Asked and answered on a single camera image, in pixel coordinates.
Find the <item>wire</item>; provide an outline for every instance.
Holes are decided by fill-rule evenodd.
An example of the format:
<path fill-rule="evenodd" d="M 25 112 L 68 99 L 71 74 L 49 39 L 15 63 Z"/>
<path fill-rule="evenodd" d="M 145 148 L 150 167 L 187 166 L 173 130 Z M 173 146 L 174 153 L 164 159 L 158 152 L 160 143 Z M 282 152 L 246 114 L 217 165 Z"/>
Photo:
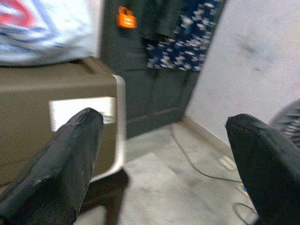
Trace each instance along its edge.
<path fill-rule="evenodd" d="M 173 130 L 173 126 L 170 125 L 170 132 L 171 132 L 171 136 L 173 138 L 173 140 L 175 141 L 175 143 L 178 145 L 178 147 L 180 148 L 181 152 L 183 153 L 184 157 L 187 159 L 188 163 L 192 166 L 192 168 L 194 170 L 196 170 L 198 173 L 202 174 L 205 177 L 209 177 L 209 178 L 213 178 L 213 179 L 217 179 L 217 180 L 224 180 L 224 181 L 230 181 L 230 182 L 235 182 L 235 183 L 243 183 L 239 180 L 232 180 L 232 179 L 228 179 L 228 178 L 221 178 L 221 177 L 214 177 L 208 174 L 203 173 L 201 170 L 199 170 L 191 161 L 191 159 L 189 158 L 187 152 L 184 150 L 184 148 L 182 147 L 182 145 L 179 143 L 179 141 L 176 139 L 175 134 L 174 134 L 174 130 Z"/>
<path fill-rule="evenodd" d="M 242 206 L 244 206 L 244 207 L 250 209 L 254 214 L 257 215 L 256 211 L 255 211 L 254 209 L 252 209 L 250 206 L 245 205 L 245 204 L 243 204 L 243 203 L 236 202 L 236 203 L 233 203 L 233 204 L 232 204 L 232 209 L 233 209 L 233 211 L 235 212 L 235 214 L 237 215 L 237 217 L 238 217 L 241 221 L 243 221 L 244 224 L 246 224 L 246 225 L 251 225 L 251 224 L 247 223 L 247 221 L 244 220 L 244 219 L 242 218 L 242 216 L 240 215 L 240 213 L 238 212 L 237 207 L 238 207 L 239 205 L 242 205 Z"/>

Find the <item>gray fabric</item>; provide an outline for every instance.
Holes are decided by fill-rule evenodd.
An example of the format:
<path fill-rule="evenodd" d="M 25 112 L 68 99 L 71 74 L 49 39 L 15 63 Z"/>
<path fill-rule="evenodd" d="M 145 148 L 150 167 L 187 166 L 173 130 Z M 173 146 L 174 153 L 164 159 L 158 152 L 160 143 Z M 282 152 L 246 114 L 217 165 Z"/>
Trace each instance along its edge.
<path fill-rule="evenodd" d="M 138 30 L 148 40 L 175 38 L 182 0 L 145 0 Z"/>

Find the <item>hanging clothing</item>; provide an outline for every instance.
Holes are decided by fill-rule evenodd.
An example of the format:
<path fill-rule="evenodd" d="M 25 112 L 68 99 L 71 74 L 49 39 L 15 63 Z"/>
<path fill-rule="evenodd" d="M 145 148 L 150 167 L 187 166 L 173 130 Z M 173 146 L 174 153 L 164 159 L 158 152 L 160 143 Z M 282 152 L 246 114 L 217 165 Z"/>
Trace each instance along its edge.
<path fill-rule="evenodd" d="M 185 0 L 176 38 L 144 40 L 150 68 L 179 68 L 199 72 L 218 19 L 221 0 Z"/>
<path fill-rule="evenodd" d="M 140 36 L 148 40 L 175 38 L 174 30 L 180 19 L 182 0 L 144 0 Z"/>

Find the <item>blue floral cloth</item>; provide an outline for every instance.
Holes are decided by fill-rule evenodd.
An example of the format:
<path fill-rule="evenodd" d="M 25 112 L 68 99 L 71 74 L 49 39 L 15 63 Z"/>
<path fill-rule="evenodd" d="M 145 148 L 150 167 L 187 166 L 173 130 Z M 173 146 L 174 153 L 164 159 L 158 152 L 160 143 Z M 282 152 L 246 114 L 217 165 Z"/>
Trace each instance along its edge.
<path fill-rule="evenodd" d="M 190 1 L 181 12 L 176 38 L 145 40 L 150 68 L 179 68 L 199 72 L 211 42 L 222 0 Z"/>

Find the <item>dark green door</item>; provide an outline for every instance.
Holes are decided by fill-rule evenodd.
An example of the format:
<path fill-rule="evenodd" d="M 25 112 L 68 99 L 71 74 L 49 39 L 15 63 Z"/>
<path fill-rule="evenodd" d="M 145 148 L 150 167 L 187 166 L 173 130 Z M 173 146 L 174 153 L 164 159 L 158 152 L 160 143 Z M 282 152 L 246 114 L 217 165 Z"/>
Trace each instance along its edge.
<path fill-rule="evenodd" d="M 178 69 L 147 67 L 147 56 L 137 29 L 116 25 L 118 8 L 125 0 L 106 0 L 101 59 L 126 82 L 127 136 L 179 121 L 188 104 L 198 74 Z M 143 0 L 132 10 L 141 18 Z"/>

